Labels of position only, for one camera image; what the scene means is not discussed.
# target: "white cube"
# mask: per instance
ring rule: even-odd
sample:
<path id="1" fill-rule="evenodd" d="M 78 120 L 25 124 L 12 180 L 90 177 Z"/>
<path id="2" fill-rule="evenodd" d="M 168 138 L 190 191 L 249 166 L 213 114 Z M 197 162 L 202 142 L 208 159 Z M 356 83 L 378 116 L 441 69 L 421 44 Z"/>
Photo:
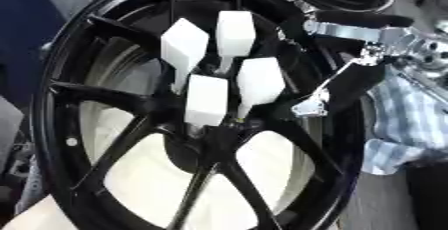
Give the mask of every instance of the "white cube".
<path id="1" fill-rule="evenodd" d="M 237 77 L 242 103 L 254 106 L 274 102 L 285 88 L 277 59 L 246 59 Z"/>
<path id="2" fill-rule="evenodd" d="M 221 11 L 216 26 L 216 43 L 221 57 L 247 56 L 256 38 L 252 13 Z"/>
<path id="3" fill-rule="evenodd" d="M 227 90 L 225 79 L 191 75 L 185 122 L 197 127 L 219 126 L 227 114 Z"/>
<path id="4" fill-rule="evenodd" d="M 209 35 L 181 18 L 161 37 L 161 57 L 176 69 L 174 89 L 180 92 L 188 74 L 207 51 Z"/>

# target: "metal bracket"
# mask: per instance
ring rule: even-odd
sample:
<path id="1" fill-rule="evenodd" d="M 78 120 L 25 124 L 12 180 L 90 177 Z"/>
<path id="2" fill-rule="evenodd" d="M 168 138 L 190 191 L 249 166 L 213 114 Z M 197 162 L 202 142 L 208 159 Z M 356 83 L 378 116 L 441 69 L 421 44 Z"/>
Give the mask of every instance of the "metal bracket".
<path id="1" fill-rule="evenodd" d="M 335 95 L 334 93 L 340 90 L 340 87 L 337 86 L 341 86 L 341 83 L 344 83 L 342 80 L 353 78 L 353 72 L 358 72 L 359 67 L 367 67 L 369 69 L 371 68 L 370 71 L 376 71 L 375 66 L 382 62 L 384 52 L 385 48 L 382 45 L 367 44 L 361 52 L 361 57 L 350 60 L 333 76 L 326 79 L 309 98 L 294 105 L 291 108 L 292 113 L 297 118 L 327 116 L 328 107 L 330 106 L 330 96 Z M 376 82 L 369 83 L 370 86 L 367 85 L 367 87 L 372 88 L 375 84 Z M 359 85 L 353 93 L 362 93 L 366 91 L 365 89 L 365 85 Z"/>
<path id="2" fill-rule="evenodd" d="M 444 31 L 448 26 L 444 24 L 440 23 L 437 27 Z M 397 59 L 392 62 L 393 66 L 402 72 L 403 77 L 448 107 L 447 36 L 424 33 L 412 26 L 375 29 L 318 22 L 313 17 L 305 21 L 304 29 L 310 35 L 318 34 L 367 43 L 360 58 L 346 64 L 322 85 L 328 85 L 349 68 L 350 64 L 373 66 L 383 61 L 383 57 L 389 56 Z"/>

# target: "rim lip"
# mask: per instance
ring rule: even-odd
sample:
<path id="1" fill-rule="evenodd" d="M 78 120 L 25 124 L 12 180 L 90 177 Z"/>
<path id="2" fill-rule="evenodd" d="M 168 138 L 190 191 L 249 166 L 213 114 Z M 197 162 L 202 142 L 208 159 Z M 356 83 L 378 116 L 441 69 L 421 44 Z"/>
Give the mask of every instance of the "rim lip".
<path id="1" fill-rule="evenodd" d="M 381 0 L 379 3 L 371 5 L 370 7 L 356 6 L 354 4 L 337 2 L 337 1 L 334 1 L 334 3 L 327 3 L 325 2 L 325 0 L 303 0 L 303 1 L 319 9 L 334 9 L 350 12 L 381 12 L 389 8 L 394 3 L 395 0 Z"/>
<path id="2" fill-rule="evenodd" d="M 52 195 L 55 200 L 65 212 L 65 214 L 71 219 L 71 221 L 78 226 L 80 229 L 123 229 L 122 226 L 114 225 L 113 222 L 99 222 L 99 218 L 94 215 L 86 215 L 85 212 L 76 210 L 75 206 L 72 204 L 71 197 L 68 195 L 68 190 L 66 189 L 69 185 L 68 173 L 64 172 L 61 167 L 64 165 L 63 158 L 59 156 L 54 156 L 55 154 L 55 144 L 56 138 L 53 130 L 49 130 L 47 119 L 50 117 L 48 111 L 48 80 L 54 74 L 54 71 L 60 71 L 62 65 L 66 62 L 59 62 L 59 54 L 63 51 L 62 47 L 67 43 L 72 37 L 73 30 L 76 30 L 78 25 L 82 23 L 85 18 L 92 11 L 98 8 L 104 8 L 105 5 L 111 5 L 112 2 L 117 0 L 95 0 L 84 10 L 82 10 L 74 19 L 68 22 L 65 27 L 56 36 L 53 43 L 51 51 L 48 53 L 46 67 L 40 84 L 38 93 L 35 95 L 32 102 L 31 111 L 31 129 L 33 140 L 36 143 L 36 153 L 40 167 L 43 169 L 43 174 L 46 180 L 49 182 Z M 283 13 L 297 13 L 299 10 L 295 8 L 292 4 L 285 0 L 274 0 L 279 3 L 278 8 L 284 8 Z M 349 122 L 352 122 L 353 126 L 356 127 L 362 122 L 361 108 L 359 104 L 356 104 L 349 108 L 351 114 L 340 116 Z M 348 144 L 348 147 L 355 148 L 352 151 L 347 152 L 344 156 L 339 156 L 341 159 L 340 163 L 346 164 L 344 168 L 346 169 L 346 175 L 341 178 L 340 181 L 333 186 L 332 189 L 328 190 L 328 194 L 319 199 L 317 204 L 318 209 L 310 210 L 309 212 L 303 211 L 305 218 L 300 222 L 295 222 L 300 229 L 318 229 L 327 225 L 330 225 L 333 220 L 340 214 L 341 210 L 345 207 L 348 198 L 351 195 L 353 186 L 356 183 L 357 175 L 359 174 L 361 162 L 362 162 L 362 143 L 359 144 L 356 141 L 363 141 L 363 130 L 354 131 L 356 136 L 352 144 Z M 99 212 L 105 221 L 107 217 Z"/>

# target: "floor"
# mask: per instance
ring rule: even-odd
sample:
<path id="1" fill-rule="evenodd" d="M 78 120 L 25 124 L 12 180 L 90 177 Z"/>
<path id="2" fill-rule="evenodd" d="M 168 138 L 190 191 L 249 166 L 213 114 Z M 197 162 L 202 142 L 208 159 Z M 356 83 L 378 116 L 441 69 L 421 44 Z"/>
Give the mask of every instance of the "floor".
<path id="1" fill-rule="evenodd" d="M 66 19 L 76 14 L 89 1 L 91 0 L 52 0 Z M 429 0 L 423 9 L 418 9 L 413 5 L 413 0 L 397 0 L 390 13 L 413 16 L 417 19 L 418 28 L 431 30 L 433 22 L 438 17 L 446 16 L 445 12 L 434 7 L 436 2 L 436 0 Z M 350 204 L 341 216 L 339 228 L 343 230 L 417 229 L 405 174 L 401 172 L 387 177 L 362 174 Z"/>

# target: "white foam block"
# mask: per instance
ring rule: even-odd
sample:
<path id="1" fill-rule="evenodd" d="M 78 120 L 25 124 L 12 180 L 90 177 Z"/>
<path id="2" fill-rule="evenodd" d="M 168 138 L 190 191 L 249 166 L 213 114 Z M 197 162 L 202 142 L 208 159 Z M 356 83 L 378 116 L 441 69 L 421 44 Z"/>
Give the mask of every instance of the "white foam block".
<path id="1" fill-rule="evenodd" d="M 218 72 L 225 73 L 234 57 L 249 55 L 256 38 L 252 13 L 249 11 L 221 11 L 216 26 L 216 43 L 221 56 Z"/>
<path id="2" fill-rule="evenodd" d="M 254 105 L 274 102 L 285 88 L 280 66 L 274 57 L 245 60 L 237 82 L 242 100 L 240 118 L 246 117 Z"/>
<path id="3" fill-rule="evenodd" d="M 188 74 L 204 57 L 209 35 L 181 18 L 161 37 L 161 56 L 176 69 L 174 90 L 180 92 Z"/>
<path id="4" fill-rule="evenodd" d="M 220 125 L 227 113 L 227 89 L 225 79 L 192 75 L 188 85 L 185 122 L 198 127 Z"/>

